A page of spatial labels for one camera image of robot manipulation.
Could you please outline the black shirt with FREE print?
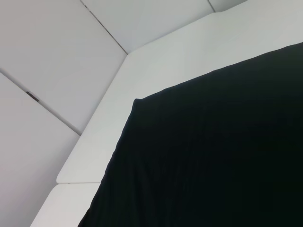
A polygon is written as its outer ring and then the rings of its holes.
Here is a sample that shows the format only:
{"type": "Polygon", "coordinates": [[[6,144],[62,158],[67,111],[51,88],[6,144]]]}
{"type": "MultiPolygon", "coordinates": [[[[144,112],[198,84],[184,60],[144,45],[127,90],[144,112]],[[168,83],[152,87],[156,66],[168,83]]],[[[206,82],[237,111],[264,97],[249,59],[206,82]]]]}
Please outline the black shirt with FREE print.
{"type": "Polygon", "coordinates": [[[78,227],[303,227],[303,43],[136,99],[78,227]]]}

